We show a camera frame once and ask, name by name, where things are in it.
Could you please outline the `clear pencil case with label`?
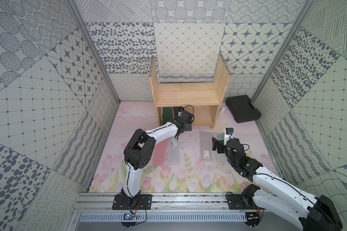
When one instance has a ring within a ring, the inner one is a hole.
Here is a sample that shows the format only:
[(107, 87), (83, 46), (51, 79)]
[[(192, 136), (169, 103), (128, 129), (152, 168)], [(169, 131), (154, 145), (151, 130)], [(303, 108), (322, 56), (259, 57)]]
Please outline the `clear pencil case with label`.
[(200, 132), (200, 160), (213, 161), (212, 134), (210, 132)]

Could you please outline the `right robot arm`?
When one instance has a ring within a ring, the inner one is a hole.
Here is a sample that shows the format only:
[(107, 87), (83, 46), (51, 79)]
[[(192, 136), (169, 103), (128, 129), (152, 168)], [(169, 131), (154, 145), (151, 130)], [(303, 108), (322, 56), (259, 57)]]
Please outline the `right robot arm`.
[(214, 151), (225, 154), (240, 176), (251, 181), (242, 192), (247, 203), (266, 209), (295, 225), (301, 231), (341, 231), (342, 221), (328, 197), (315, 196), (272, 173), (259, 161), (246, 155), (244, 145), (231, 135), (212, 138)]

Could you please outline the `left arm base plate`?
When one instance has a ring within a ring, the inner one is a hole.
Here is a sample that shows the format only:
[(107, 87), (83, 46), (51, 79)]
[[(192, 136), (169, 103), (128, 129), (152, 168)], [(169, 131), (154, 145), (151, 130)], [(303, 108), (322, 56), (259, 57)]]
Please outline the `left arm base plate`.
[(117, 194), (113, 201), (113, 210), (150, 210), (152, 194), (139, 194), (133, 198), (126, 194)]

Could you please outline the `clear white pencil case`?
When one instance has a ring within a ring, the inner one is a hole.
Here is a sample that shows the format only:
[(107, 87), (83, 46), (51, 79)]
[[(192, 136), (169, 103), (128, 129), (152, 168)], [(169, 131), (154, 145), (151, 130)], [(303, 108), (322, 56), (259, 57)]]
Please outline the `clear white pencil case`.
[(174, 137), (168, 139), (167, 162), (171, 166), (176, 166), (180, 162), (180, 146)]

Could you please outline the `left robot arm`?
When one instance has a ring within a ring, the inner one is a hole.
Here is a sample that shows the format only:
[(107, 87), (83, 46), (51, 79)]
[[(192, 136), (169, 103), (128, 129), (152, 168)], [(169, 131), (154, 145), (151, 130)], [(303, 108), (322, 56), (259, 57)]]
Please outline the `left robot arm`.
[(123, 151), (128, 172), (121, 195), (126, 202), (138, 200), (142, 169), (150, 162), (155, 146), (166, 139), (177, 139), (180, 134), (191, 131), (194, 119), (192, 113), (182, 109), (176, 118), (158, 128), (148, 131), (137, 129), (134, 132)]

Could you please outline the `black plastic tool case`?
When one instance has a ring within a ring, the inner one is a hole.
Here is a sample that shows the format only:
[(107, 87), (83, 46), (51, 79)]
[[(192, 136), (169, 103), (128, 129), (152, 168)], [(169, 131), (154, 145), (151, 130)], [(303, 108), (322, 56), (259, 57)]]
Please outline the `black plastic tool case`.
[(247, 95), (228, 97), (226, 106), (237, 123), (255, 121), (261, 117), (261, 113), (254, 107)]

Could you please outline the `wooden shelf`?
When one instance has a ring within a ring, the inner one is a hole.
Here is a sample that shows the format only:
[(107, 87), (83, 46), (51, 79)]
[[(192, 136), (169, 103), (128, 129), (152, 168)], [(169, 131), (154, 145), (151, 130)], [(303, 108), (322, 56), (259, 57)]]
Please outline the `wooden shelf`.
[(215, 127), (224, 100), (231, 72), (219, 55), (213, 82), (160, 84), (155, 57), (150, 58), (149, 81), (158, 125), (163, 124), (163, 108), (191, 105), (194, 107), (193, 126)]

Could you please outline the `small white roll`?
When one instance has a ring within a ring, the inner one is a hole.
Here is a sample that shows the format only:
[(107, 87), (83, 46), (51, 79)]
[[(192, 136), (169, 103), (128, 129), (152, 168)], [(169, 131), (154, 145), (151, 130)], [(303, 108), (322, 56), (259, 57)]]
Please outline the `small white roll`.
[(226, 108), (225, 107), (221, 107), (220, 111), (219, 111), (219, 115), (223, 115), (225, 112)]

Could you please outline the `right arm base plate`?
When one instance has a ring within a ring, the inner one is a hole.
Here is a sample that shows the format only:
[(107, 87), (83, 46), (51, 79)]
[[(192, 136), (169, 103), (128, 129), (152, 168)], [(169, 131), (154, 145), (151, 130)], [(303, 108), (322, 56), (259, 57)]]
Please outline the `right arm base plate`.
[(264, 208), (256, 206), (251, 198), (242, 194), (228, 192), (225, 194), (225, 198), (230, 210), (264, 210)]

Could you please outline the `pink pencil case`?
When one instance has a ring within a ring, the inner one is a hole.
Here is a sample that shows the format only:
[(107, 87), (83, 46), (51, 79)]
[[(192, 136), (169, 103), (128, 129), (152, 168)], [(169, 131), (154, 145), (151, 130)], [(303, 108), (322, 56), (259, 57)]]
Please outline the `pink pencil case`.
[(167, 140), (163, 140), (158, 143), (154, 147), (153, 155), (152, 155), (152, 164), (156, 166), (163, 166), (166, 155), (167, 155)]

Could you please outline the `aluminium mounting rail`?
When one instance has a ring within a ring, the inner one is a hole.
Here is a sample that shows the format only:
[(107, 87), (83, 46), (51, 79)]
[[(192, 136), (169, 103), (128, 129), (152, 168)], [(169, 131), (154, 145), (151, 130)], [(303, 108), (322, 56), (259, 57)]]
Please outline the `aluminium mounting rail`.
[(141, 194), (138, 202), (134, 206), (129, 206), (116, 193), (80, 193), (76, 196), (71, 207), (72, 212), (109, 212), (122, 211), (129, 213), (136, 212), (245, 212), (256, 213), (261, 210), (272, 209), (286, 211), (288, 214), (302, 214), (302, 210), (280, 198), (265, 192), (261, 194), (264, 199), (253, 198), (253, 201), (246, 206), (242, 201), (242, 195), (216, 194), (216, 193), (153, 193)]

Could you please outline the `dark green pencil case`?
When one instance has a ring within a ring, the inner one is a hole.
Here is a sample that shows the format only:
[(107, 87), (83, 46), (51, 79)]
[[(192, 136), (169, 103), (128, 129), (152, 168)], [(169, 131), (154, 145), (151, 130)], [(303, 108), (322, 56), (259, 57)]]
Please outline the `dark green pencil case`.
[(172, 107), (163, 107), (163, 124), (166, 124), (174, 118), (173, 112), (174, 111)]

